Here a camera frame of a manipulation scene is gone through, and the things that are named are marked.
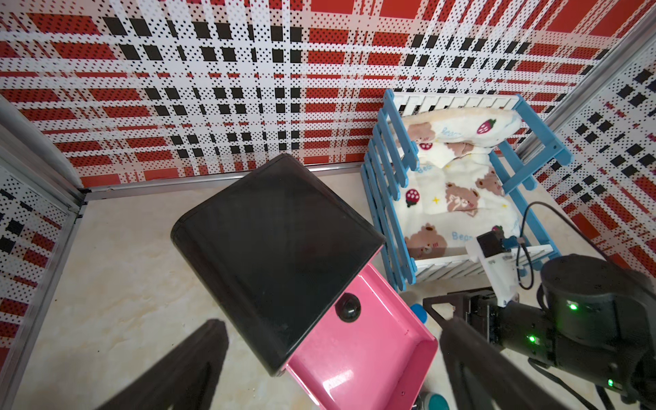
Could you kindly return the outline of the black pink drawer cabinet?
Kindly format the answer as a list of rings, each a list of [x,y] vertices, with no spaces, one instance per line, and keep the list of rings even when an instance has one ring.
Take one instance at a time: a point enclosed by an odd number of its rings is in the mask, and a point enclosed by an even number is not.
[[[288,374],[301,342],[385,241],[290,155],[189,210],[171,239],[273,376]]]

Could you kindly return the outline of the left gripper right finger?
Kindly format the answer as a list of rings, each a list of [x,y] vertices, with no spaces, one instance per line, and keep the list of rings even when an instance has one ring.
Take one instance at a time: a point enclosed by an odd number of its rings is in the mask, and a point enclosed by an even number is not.
[[[462,319],[441,319],[439,326],[439,344],[457,408],[564,408]]]

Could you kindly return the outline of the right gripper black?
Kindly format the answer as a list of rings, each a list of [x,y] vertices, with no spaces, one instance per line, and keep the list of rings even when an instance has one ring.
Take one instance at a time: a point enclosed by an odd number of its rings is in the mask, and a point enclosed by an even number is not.
[[[422,301],[425,311],[439,322],[435,305],[447,304],[454,317],[462,319],[498,350],[513,350],[531,359],[543,358],[543,310],[511,301],[497,304],[490,289],[452,292]]]

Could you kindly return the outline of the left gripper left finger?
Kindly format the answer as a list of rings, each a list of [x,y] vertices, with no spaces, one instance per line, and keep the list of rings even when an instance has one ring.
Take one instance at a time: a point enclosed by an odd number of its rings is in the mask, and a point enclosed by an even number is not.
[[[102,409],[209,409],[229,347],[227,327],[210,319]]]

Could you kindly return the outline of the pink drawer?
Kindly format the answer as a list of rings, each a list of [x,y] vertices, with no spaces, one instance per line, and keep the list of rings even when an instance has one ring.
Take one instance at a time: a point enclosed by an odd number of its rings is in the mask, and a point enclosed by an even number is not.
[[[367,264],[285,371],[323,409],[410,409],[437,350],[436,337]]]

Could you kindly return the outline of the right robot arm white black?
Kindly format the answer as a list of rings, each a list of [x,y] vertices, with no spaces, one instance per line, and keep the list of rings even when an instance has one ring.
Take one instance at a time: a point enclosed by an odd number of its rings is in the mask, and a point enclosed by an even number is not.
[[[655,293],[642,274],[590,256],[545,263],[531,307],[501,307],[490,288],[423,300],[437,322],[436,304],[450,304],[497,350],[526,356],[536,370],[554,367],[620,395],[623,402],[655,407]]]

